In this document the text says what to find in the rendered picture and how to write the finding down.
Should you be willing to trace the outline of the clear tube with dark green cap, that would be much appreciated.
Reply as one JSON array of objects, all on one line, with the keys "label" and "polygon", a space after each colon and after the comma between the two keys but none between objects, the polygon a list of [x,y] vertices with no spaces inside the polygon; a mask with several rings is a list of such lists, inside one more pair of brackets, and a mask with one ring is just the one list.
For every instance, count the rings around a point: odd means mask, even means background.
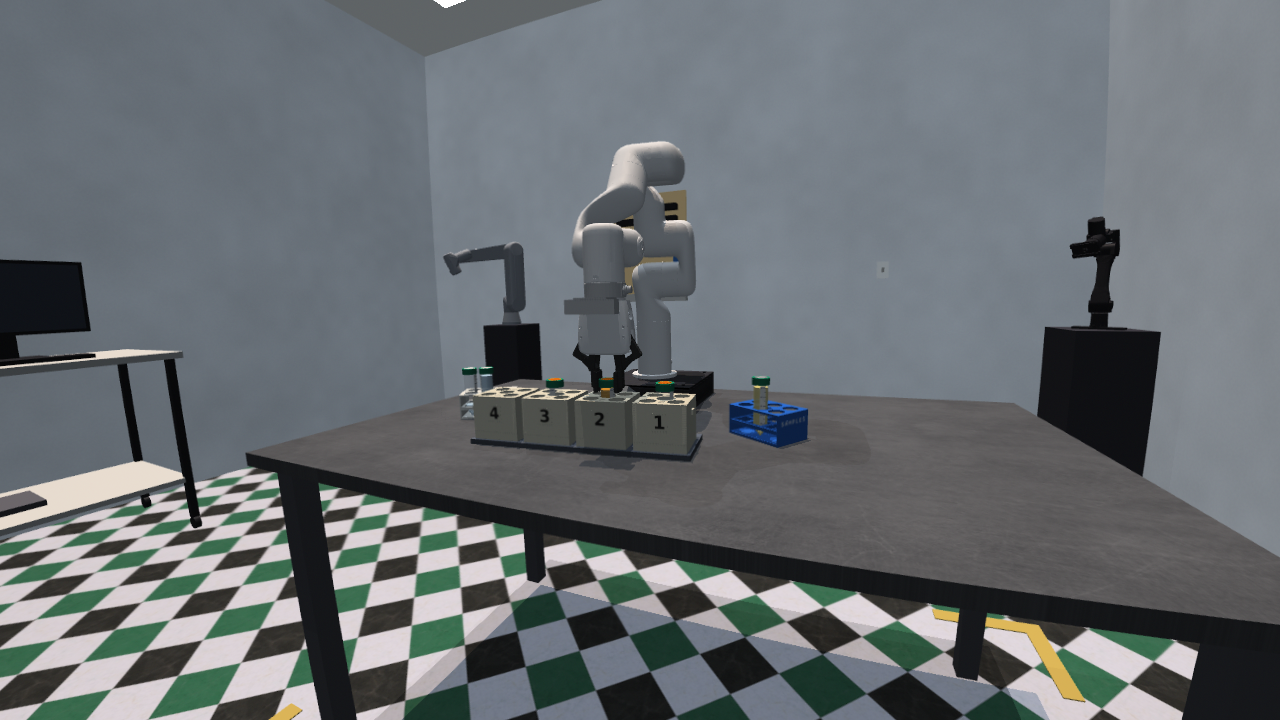
[{"label": "clear tube with dark green cap", "polygon": [[[462,374],[465,375],[465,395],[477,393],[477,368],[476,366],[463,368]],[[474,406],[472,396],[465,398],[466,398],[466,406]],[[474,410],[468,410],[468,413],[474,415]]]}]

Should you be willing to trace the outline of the blue tube rack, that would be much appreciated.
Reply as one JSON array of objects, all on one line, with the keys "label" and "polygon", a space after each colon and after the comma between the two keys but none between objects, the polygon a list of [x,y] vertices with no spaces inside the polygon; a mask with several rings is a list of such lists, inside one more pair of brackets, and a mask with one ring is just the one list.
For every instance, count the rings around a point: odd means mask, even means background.
[{"label": "blue tube rack", "polygon": [[[806,407],[796,407],[792,405],[778,404],[769,400],[768,400],[768,409],[765,410],[753,409],[751,405],[753,400],[737,404],[730,404],[730,433],[733,433],[736,436],[742,436],[748,439],[755,439],[758,442],[762,442],[764,445],[771,445],[777,448],[806,439],[806,430],[808,430]],[[780,407],[771,407],[769,405],[778,405]],[[785,409],[796,409],[796,410],[785,410]],[[753,413],[750,411],[768,415],[768,424],[762,427],[753,424]],[[781,413],[781,414],[773,414],[773,413]],[[762,430],[764,433],[762,436],[758,436],[756,430],[754,429]]]}]

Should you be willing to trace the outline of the white tube rack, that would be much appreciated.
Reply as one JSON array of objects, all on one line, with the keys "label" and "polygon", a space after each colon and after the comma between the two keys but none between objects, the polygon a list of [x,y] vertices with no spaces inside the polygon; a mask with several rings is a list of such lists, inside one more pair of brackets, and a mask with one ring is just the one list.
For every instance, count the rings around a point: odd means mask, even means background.
[{"label": "white tube rack", "polygon": [[[477,388],[477,393],[475,395],[479,393],[481,393],[481,388]],[[474,396],[474,395],[465,395],[465,392],[460,395],[460,415],[461,419],[474,419],[474,415],[468,413],[468,410],[474,410],[474,406],[466,406],[466,398],[465,398],[466,396]]]}]

